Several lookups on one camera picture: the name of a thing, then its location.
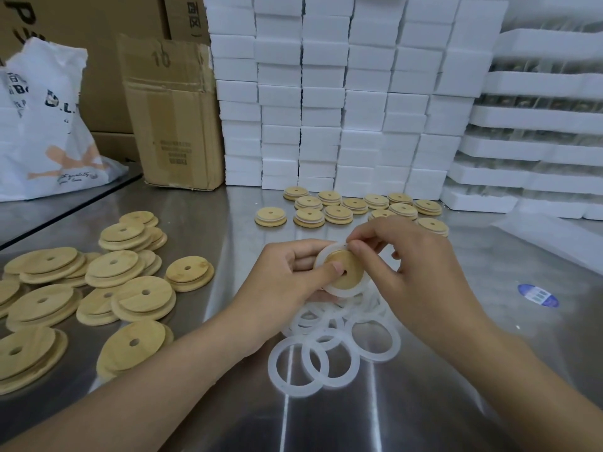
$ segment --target stainless steel table surface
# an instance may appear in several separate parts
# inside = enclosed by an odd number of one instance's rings
[[[283,207],[286,225],[261,228],[253,222],[262,206]],[[12,256],[43,247],[73,245],[95,250],[99,232],[118,217],[149,210],[169,235],[157,253],[158,275],[176,258],[198,254],[216,266],[205,288],[178,294],[163,321],[176,337],[223,309],[245,279],[263,246],[305,237],[343,240],[352,225],[296,227],[294,208],[279,191],[221,187],[213,193],[157,189],[137,181],[0,252]],[[366,221],[357,216],[354,224]],[[504,329],[523,336],[534,351],[573,387],[603,407],[603,278],[488,225],[499,216],[445,210],[450,241],[486,312]],[[600,226],[589,223],[591,229]],[[389,257],[391,250],[384,255]],[[517,292],[535,284],[560,301],[539,306]],[[58,366],[32,386],[0,397],[0,441],[49,417],[95,387],[95,361],[119,324],[82,326],[71,317],[57,327],[69,348]],[[445,361],[399,326],[402,349],[390,362],[361,362],[358,377],[339,390],[288,398],[267,374],[270,350],[282,336],[226,373],[170,437],[167,451],[432,451],[518,450],[487,404]],[[237,330],[225,330],[236,333]],[[2,334],[8,332],[2,327]],[[381,327],[356,326],[355,339],[369,350],[388,345]],[[279,360],[283,375],[303,383],[297,350]],[[346,371],[345,350],[329,351],[331,376]]]
[[[128,167],[127,174],[104,186],[0,203],[0,250],[142,176],[140,164],[130,163]]]

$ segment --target brown cardboard box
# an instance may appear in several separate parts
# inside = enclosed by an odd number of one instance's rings
[[[184,189],[218,187],[224,148],[209,47],[120,35],[118,49],[145,180]]]
[[[4,0],[0,60],[29,37],[88,50],[79,108],[91,131],[132,133],[117,59],[117,34],[167,38],[162,0]]]
[[[127,161],[140,162],[134,135],[93,131],[92,136],[101,155],[122,163]]]
[[[209,28],[203,0],[165,0],[173,40],[209,46]]]

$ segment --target hand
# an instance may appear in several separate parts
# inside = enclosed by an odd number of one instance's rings
[[[343,274],[336,261],[312,269],[318,253],[331,241],[305,239],[267,244],[235,295],[230,309],[250,327],[253,351],[287,326],[304,302],[336,297],[319,290]]]
[[[473,295],[447,238],[390,216],[356,227],[347,238],[396,317],[442,354],[476,332],[495,329]],[[393,271],[378,255],[388,244],[402,260]]]

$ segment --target person's right hand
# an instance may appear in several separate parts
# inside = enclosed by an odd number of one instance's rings
[[[359,225],[347,242],[396,317],[436,352],[448,354],[467,339],[498,330],[473,295],[447,238],[390,216]],[[388,244],[401,260],[397,271],[378,255]]]

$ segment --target pile of silicone rings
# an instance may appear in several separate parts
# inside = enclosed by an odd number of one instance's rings
[[[351,329],[356,324],[366,322],[377,322],[391,335],[391,347],[387,351],[369,352],[354,340]],[[290,325],[282,330],[285,339],[276,344],[270,352],[268,376],[274,386],[285,395],[298,398],[314,395],[323,387],[345,387],[358,375],[361,358],[370,362],[387,362],[397,355],[401,342],[396,323],[396,317],[372,281],[364,293],[352,298],[341,299],[337,303],[306,303]],[[279,356],[295,345],[301,346],[301,362],[306,375],[312,380],[301,386],[283,379],[277,370]],[[342,376],[329,377],[327,351],[340,345],[350,354],[350,368]],[[316,369],[312,364],[310,352],[318,357],[320,369]]]

